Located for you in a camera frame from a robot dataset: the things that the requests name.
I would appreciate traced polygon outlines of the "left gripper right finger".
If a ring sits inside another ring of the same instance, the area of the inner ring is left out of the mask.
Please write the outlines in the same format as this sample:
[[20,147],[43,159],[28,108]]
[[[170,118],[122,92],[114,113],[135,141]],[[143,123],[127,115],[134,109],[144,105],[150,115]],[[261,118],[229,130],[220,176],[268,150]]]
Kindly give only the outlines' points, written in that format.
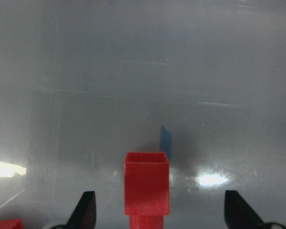
[[268,228],[236,190],[225,191],[224,219],[229,229]]

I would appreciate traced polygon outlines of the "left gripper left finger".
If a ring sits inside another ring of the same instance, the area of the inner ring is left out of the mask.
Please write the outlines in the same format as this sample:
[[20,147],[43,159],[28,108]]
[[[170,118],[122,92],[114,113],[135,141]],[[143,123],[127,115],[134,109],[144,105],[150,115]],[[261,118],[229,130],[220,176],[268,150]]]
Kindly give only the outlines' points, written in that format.
[[96,196],[94,191],[85,191],[71,214],[67,229],[94,229],[96,225]]

